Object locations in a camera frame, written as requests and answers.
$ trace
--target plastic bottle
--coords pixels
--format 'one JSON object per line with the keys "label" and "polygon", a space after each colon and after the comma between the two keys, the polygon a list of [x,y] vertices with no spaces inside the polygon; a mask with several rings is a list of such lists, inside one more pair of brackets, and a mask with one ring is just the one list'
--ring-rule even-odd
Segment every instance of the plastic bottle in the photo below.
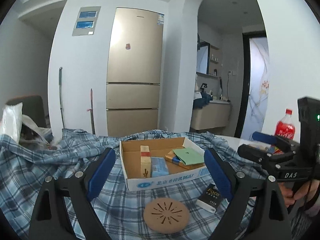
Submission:
{"label": "plastic bottle", "polygon": [[285,117],[282,118],[276,126],[275,135],[280,135],[288,139],[293,139],[296,128],[293,125],[291,115],[292,110],[286,109]]}

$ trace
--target refrigerator drawer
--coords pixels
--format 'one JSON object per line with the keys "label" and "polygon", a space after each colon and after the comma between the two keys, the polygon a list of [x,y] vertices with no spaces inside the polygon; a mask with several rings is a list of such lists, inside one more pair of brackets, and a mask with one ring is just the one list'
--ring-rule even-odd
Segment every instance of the refrigerator drawer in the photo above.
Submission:
{"label": "refrigerator drawer", "polygon": [[158,108],[159,85],[107,84],[107,108]]}
{"label": "refrigerator drawer", "polygon": [[157,129],[158,109],[108,110],[108,136],[123,137]]}
{"label": "refrigerator drawer", "polygon": [[158,18],[151,11],[116,9],[107,82],[160,83],[163,25]]}

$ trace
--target red bottle cap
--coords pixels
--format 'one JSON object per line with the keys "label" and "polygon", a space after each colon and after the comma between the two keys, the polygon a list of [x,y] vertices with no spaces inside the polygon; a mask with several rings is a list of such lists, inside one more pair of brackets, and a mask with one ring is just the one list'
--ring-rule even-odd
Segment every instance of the red bottle cap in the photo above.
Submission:
{"label": "red bottle cap", "polygon": [[292,110],[287,108],[286,111],[285,111],[285,113],[286,113],[286,114],[292,114]]}

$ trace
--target blue plaid tablecloth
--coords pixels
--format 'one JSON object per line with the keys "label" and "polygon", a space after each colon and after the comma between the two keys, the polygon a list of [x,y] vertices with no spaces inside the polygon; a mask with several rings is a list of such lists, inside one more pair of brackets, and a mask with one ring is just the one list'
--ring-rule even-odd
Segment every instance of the blue plaid tablecloth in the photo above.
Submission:
{"label": "blue plaid tablecloth", "polygon": [[[70,177],[85,170],[98,159],[106,147],[116,152],[116,163],[92,206],[112,239],[188,239],[207,240],[223,216],[228,202],[223,200],[217,212],[211,214],[195,205],[196,199],[213,182],[210,175],[169,187],[129,192],[125,187],[119,142],[157,138],[187,137],[203,149],[214,148],[224,161],[236,171],[253,178],[263,178],[260,165],[239,157],[222,138],[211,133],[170,133],[152,130],[123,138],[101,137],[83,130],[62,132],[60,147],[56,151],[31,151],[15,143],[7,135],[0,135],[0,208],[22,239],[28,239],[28,229],[38,192],[46,176]],[[190,211],[187,227],[175,234],[159,234],[149,229],[143,220],[143,210],[155,198],[170,197],[184,203]],[[76,236],[85,239],[69,198],[66,206]],[[249,223],[254,201],[250,200],[238,233]]]}

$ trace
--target black tissue packet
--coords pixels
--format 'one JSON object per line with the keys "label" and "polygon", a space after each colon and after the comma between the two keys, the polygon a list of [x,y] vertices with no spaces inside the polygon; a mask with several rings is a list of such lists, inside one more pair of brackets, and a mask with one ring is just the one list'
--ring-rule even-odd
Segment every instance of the black tissue packet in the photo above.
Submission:
{"label": "black tissue packet", "polygon": [[209,184],[207,189],[197,199],[196,205],[214,214],[222,200],[223,197],[218,191],[217,186]]}

